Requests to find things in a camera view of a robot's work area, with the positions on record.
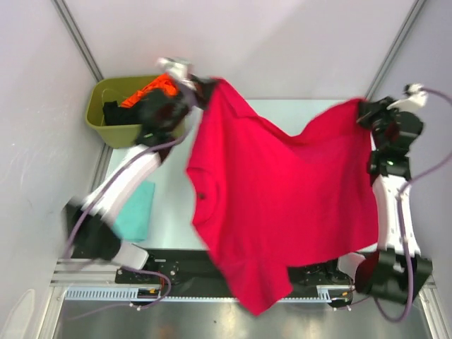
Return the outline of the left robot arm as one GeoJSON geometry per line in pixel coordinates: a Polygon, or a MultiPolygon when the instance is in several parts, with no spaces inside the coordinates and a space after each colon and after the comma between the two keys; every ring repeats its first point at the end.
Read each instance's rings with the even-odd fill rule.
{"type": "Polygon", "coordinates": [[[189,135],[190,127],[178,138],[173,133],[193,109],[208,106],[217,83],[214,78],[190,76],[175,81],[178,91],[174,95],[154,87],[133,106],[118,107],[127,118],[138,117],[141,129],[120,166],[82,203],[66,204],[68,239],[64,257],[80,247],[92,260],[127,267],[143,283],[155,277],[156,265],[148,260],[149,253],[122,239],[114,231],[114,224],[138,186],[163,163],[162,154],[189,135]]]}

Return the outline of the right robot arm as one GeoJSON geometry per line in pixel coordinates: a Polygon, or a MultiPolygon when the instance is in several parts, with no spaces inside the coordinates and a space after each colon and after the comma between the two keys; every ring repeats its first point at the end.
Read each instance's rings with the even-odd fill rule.
{"type": "Polygon", "coordinates": [[[372,253],[349,253],[326,265],[331,282],[351,277],[358,293],[404,305],[412,303],[433,269],[421,255],[410,212],[408,153],[423,131],[416,113],[426,103],[424,91],[359,103],[357,123],[371,132],[375,147],[367,171],[377,205],[378,241],[372,253]]]}

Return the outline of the magenta red t shirt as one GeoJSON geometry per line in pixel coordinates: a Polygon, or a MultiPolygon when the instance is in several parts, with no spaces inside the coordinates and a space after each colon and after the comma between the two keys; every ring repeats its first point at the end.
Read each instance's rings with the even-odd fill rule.
{"type": "Polygon", "coordinates": [[[292,291],[290,268],[375,244],[360,99],[332,106],[291,136],[219,78],[186,173],[192,224],[232,294],[255,316],[292,291]]]}

